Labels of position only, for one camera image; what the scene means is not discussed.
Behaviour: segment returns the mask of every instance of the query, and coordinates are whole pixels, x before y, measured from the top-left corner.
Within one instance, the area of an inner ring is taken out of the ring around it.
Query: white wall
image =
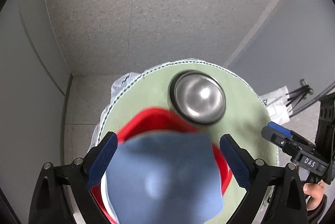
[[[45,0],[8,0],[0,12],[0,187],[22,223],[43,163],[60,164],[69,77]]]

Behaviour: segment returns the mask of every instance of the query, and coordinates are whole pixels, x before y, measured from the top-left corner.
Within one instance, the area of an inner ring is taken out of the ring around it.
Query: metal screw
[[[300,80],[300,83],[301,83],[302,86],[307,86],[308,85],[304,78],[302,80]]]
[[[289,167],[289,169],[294,170],[295,169],[295,165],[293,163],[288,163],[287,166]]]
[[[50,167],[51,167],[51,163],[45,163],[45,164],[43,165],[43,168],[44,168],[45,170],[48,170]]]
[[[263,161],[262,159],[257,159],[257,160],[255,160],[255,163],[256,163],[257,165],[259,165],[259,166],[264,165],[264,161]]]
[[[75,165],[80,165],[84,162],[84,159],[83,158],[76,158],[73,162],[74,162]]]

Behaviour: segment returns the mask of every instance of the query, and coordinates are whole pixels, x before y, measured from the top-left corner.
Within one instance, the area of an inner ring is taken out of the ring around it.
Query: textured gray wall
[[[46,0],[74,76],[200,58],[222,65],[270,0]]]
[[[228,68],[259,95],[285,85],[292,91],[304,78],[314,89],[310,100],[335,81],[334,26],[332,0],[281,0]]]
[[[70,73],[44,0],[8,0],[0,38],[0,187],[25,224],[43,163],[60,164],[64,96],[57,86],[64,88]]]

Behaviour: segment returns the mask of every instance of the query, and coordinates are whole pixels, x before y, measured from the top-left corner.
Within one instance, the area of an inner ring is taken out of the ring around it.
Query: finger
[[[305,183],[304,193],[311,196],[307,202],[307,210],[311,211],[320,205],[323,198],[324,189],[322,186],[315,183]]]

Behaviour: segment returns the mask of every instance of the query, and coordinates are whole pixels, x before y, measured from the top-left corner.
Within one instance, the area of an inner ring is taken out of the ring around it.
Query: gray wall
[[[314,94],[302,106],[335,81],[334,26],[332,0],[281,0],[228,68],[259,95],[285,85],[292,91],[304,78]]]
[[[70,72],[45,0],[8,0],[0,12],[0,187],[22,223],[43,163],[60,164]]]

